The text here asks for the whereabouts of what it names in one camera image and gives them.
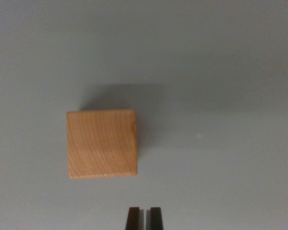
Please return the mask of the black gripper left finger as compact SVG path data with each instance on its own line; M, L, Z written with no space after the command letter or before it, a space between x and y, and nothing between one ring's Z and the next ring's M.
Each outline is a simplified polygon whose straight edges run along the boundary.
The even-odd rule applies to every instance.
M139 207L130 207L125 230L144 230L144 210Z

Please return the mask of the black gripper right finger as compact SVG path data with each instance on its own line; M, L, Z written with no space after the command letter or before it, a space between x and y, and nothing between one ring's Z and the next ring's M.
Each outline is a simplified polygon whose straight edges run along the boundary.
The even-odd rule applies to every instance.
M146 211L146 230L163 230L163 218L161 207L151 207Z

